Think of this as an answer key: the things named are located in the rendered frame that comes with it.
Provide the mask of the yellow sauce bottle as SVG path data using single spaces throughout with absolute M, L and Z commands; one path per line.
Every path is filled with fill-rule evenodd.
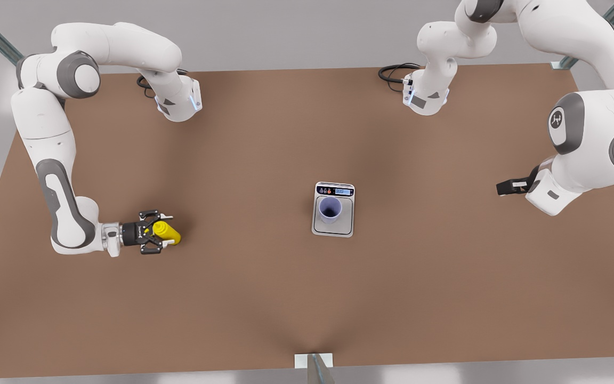
M 168 222 L 161 220 L 152 225 L 155 236 L 165 241 L 168 245 L 177 245 L 181 241 L 181 235 Z

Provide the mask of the silver kitchen scale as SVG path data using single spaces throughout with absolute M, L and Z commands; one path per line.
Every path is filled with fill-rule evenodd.
M 325 224 L 319 218 L 317 204 L 321 197 L 329 195 L 341 200 L 343 210 L 334 223 Z M 356 189 L 354 185 L 317 182 L 314 190 L 312 233 L 320 236 L 351 237 L 355 224 L 355 198 Z

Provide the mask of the pale purple cup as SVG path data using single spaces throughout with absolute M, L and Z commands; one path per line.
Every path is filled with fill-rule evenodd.
M 338 197 L 324 196 L 321 197 L 317 204 L 319 218 L 325 224 L 334 223 L 340 216 L 343 210 L 343 204 Z

